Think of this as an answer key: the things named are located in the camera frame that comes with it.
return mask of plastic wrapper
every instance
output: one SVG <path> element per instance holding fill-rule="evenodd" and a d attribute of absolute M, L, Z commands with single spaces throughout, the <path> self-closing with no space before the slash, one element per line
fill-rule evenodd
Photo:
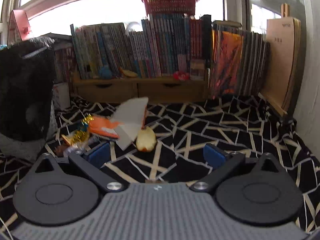
<path fill-rule="evenodd" d="M 0 51 L 3 136 L 20 142 L 46 139 L 55 75 L 53 43 L 48 37 L 33 38 Z"/>
<path fill-rule="evenodd" d="M 99 142 L 99 141 L 100 140 L 97 136 L 92 136 L 87 141 L 76 142 L 63 151 L 63 156 L 68 157 L 70 153 L 82 154 L 82 153 L 86 152 L 86 148 L 88 145 L 95 143 L 95 142 Z"/>

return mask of cardboard board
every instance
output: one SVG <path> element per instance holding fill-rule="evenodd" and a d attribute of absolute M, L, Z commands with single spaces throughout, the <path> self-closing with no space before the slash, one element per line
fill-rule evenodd
<path fill-rule="evenodd" d="M 270 43 L 268 72 L 261 94 L 275 109 L 283 109 L 292 72 L 295 31 L 293 17 L 267 21 L 266 41 Z"/>

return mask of blue gripper pad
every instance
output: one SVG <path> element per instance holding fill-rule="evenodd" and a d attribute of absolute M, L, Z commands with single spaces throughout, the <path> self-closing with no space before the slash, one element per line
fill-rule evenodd
<path fill-rule="evenodd" d="M 110 144 L 103 143 L 92 148 L 84 155 L 84 158 L 93 166 L 100 169 L 103 164 L 110 161 Z"/>
<path fill-rule="evenodd" d="M 203 148 L 205 161 L 215 170 L 222 166 L 230 155 L 211 143 L 207 143 Z"/>

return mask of floor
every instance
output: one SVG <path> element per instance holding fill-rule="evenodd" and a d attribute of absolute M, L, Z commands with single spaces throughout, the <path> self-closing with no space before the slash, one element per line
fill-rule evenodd
<path fill-rule="evenodd" d="M 83 115 L 110 116 L 117 106 L 88 103 L 81 98 L 73 98 L 71 105 L 68 111 L 56 113 L 59 130 L 41 153 L 54 154 L 62 143 L 61 134 L 75 130 Z M 246 157 L 259 158 L 268 152 L 303 193 L 304 207 L 296 224 L 306 232 L 320 225 L 320 163 L 295 133 L 295 121 L 279 122 L 260 98 L 223 96 L 192 104 L 148 105 L 146 125 L 157 136 L 155 149 L 141 153 L 132 144 L 122 151 L 111 143 L 111 161 L 101 167 L 103 172 L 125 184 L 162 180 L 191 185 L 212 171 L 203 158 L 206 143 Z M 9 228 L 21 222 L 15 214 L 12 194 L 30 166 L 23 160 L 0 155 L 0 216 Z"/>

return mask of stack of books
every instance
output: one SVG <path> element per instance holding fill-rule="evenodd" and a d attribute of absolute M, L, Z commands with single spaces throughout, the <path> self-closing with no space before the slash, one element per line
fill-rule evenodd
<path fill-rule="evenodd" d="M 99 78 L 109 70 L 121 76 L 121 69 L 133 70 L 133 53 L 123 23 L 70 26 L 81 79 Z"/>
<path fill-rule="evenodd" d="M 43 36 L 54 39 L 54 83 L 68 83 L 72 91 L 72 75 L 77 71 L 77 60 L 70 35 L 48 33 Z"/>
<path fill-rule="evenodd" d="M 149 14 L 143 32 L 130 32 L 134 71 L 142 78 L 190 72 L 190 61 L 202 59 L 203 21 L 183 14 Z"/>
<path fill-rule="evenodd" d="M 189 73 L 190 61 L 202 59 L 202 48 L 207 46 L 202 39 L 202 19 L 183 14 L 149 14 L 149 18 L 141 20 L 142 32 L 129 35 L 123 23 L 71 25 L 81 78 L 99 78 L 102 68 L 114 77 L 121 76 L 121 69 L 141 78 Z"/>

